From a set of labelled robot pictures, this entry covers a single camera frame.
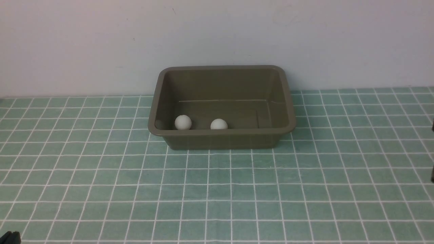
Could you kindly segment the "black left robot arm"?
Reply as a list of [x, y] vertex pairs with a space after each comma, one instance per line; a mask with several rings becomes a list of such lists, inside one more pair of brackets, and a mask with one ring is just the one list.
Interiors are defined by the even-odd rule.
[[21, 235], [20, 232], [15, 231], [6, 232], [1, 238], [0, 238], [0, 244], [21, 244]]

